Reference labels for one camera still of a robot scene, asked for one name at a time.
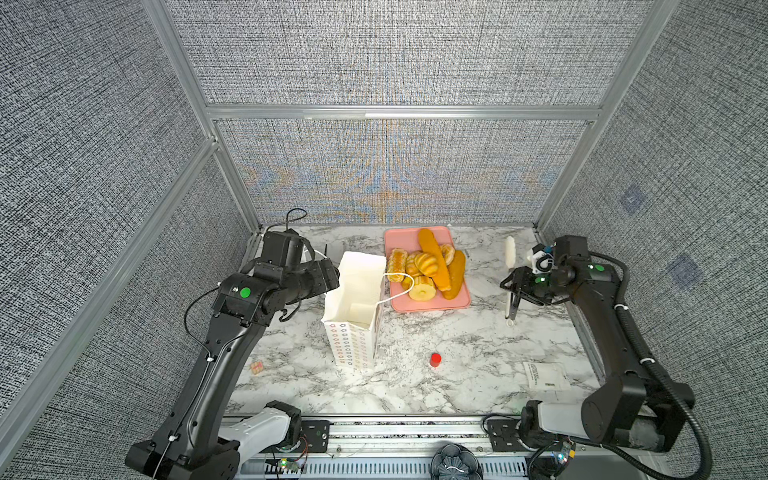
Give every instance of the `blue patch on wall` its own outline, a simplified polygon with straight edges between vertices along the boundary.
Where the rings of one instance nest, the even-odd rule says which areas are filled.
[[[681,253],[667,264],[667,272],[672,281],[683,290],[690,289],[701,279],[701,268],[687,253]]]
[[[624,192],[624,195],[621,196],[619,203],[624,206],[627,213],[634,215],[640,209],[640,206],[645,203],[645,199],[645,194],[640,190],[640,186],[632,184]]]

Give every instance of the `marble tabletop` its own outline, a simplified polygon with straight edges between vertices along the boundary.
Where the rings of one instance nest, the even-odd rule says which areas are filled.
[[[301,227],[314,247],[384,254],[384,226]],[[513,326],[504,319],[507,276],[504,245],[517,243],[518,262],[536,244],[531,228],[450,227],[467,256],[472,305],[463,310],[397,313],[382,310],[372,371],[335,364],[323,316],[323,299],[303,302],[288,323],[273,322],[250,355],[227,412],[255,413],[272,400],[323,413],[519,412],[529,399],[579,402],[599,385],[565,308],[525,301]],[[438,368],[429,365],[442,355]],[[254,375],[250,365],[261,361]],[[560,363],[570,388],[533,390],[523,362]]]

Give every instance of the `white paper bag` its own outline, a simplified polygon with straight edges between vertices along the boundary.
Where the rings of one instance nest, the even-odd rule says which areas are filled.
[[[381,300],[388,275],[385,270],[386,257],[344,252],[339,263],[339,288],[326,294],[326,310],[320,320],[326,327],[337,365],[373,367],[381,328],[381,304],[392,299]]]

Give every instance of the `textured gray panel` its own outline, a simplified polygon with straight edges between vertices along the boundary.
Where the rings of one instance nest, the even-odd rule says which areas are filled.
[[[169,0],[211,103],[597,104],[651,0]]]
[[[136,2],[0,16],[0,414],[200,143]]]
[[[266,223],[532,223],[580,121],[226,120]]]
[[[640,328],[696,393],[712,478],[766,478],[767,25],[766,2],[684,0],[546,232],[629,264]],[[672,467],[697,460],[682,437]]]
[[[124,458],[162,423],[199,353],[184,310],[240,265],[247,238],[211,160],[2,478],[146,478]],[[197,335],[212,298],[190,312]]]

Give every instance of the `white marble table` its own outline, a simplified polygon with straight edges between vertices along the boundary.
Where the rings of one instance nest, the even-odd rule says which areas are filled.
[[[301,227],[318,248],[344,243],[346,250],[384,254],[390,227]],[[467,254],[468,309],[427,313],[382,311],[372,372],[336,366],[319,319],[323,301],[305,301],[288,323],[273,322],[250,355],[230,399],[229,413],[253,413],[280,400],[306,414],[518,412],[529,399],[578,402],[599,385],[563,306],[522,302],[514,326],[505,324],[507,275],[504,242],[512,235],[518,257],[536,242],[524,227],[451,227],[456,247]],[[442,355],[437,369],[433,352]],[[254,375],[249,365],[261,361]],[[523,362],[559,362],[571,388],[528,388]]]

